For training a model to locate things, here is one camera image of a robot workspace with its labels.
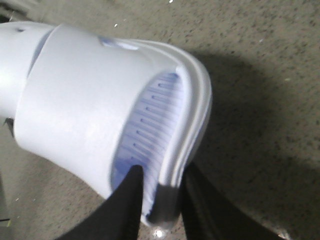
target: blue-tinted plastic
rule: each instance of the blue-tinted plastic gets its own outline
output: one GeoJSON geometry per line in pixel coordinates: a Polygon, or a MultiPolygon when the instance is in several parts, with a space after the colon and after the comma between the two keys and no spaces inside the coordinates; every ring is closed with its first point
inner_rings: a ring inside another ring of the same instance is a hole
{"type": "Polygon", "coordinates": [[[133,165],[144,172],[144,200],[151,206],[164,155],[183,104],[183,84],[176,73],[163,73],[140,95],[120,141],[111,183],[116,189],[133,165]]]}

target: black plastic part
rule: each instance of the black plastic part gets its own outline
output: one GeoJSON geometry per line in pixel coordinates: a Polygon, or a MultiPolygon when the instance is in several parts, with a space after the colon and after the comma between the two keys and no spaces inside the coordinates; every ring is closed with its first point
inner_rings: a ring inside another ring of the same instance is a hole
{"type": "Polygon", "coordinates": [[[135,165],[94,213],[56,240],[136,240],[142,199],[143,169],[135,165]]]}
{"type": "Polygon", "coordinates": [[[184,173],[182,217],[188,240],[282,240],[223,197],[194,163],[184,173]]]}
{"type": "Polygon", "coordinates": [[[14,124],[15,124],[15,120],[13,120],[12,118],[7,118],[5,120],[5,123],[8,125],[8,128],[10,130],[10,133],[12,135],[12,137],[14,138],[15,137],[15,134],[14,134],[14,124]]]}

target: concrete floor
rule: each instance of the concrete floor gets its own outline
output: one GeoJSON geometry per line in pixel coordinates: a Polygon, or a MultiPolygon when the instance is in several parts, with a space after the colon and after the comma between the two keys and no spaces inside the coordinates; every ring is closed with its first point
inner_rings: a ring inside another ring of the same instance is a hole
{"type": "MultiPolygon", "coordinates": [[[[245,213],[290,240],[320,239],[320,2],[43,0],[28,17],[170,43],[207,67],[214,104],[196,162],[245,213]]],[[[53,240],[103,201],[0,131],[15,240],[53,240]]],[[[139,239],[157,239],[141,226],[139,239]]],[[[181,220],[166,240],[184,240],[181,220]]]]}

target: speckled gray surface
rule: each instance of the speckled gray surface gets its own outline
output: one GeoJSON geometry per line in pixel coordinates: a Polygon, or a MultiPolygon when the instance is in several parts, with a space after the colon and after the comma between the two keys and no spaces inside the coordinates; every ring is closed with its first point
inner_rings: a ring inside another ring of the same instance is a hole
{"type": "MultiPolygon", "coordinates": [[[[320,239],[319,1],[43,0],[28,16],[196,55],[214,93],[196,156],[203,173],[278,234],[320,239]]],[[[17,240],[54,239],[102,202],[70,173],[19,149],[7,130],[0,152],[17,240]]],[[[139,239],[155,231],[141,226],[139,239]]],[[[182,221],[163,239],[184,240],[182,221]]]]}

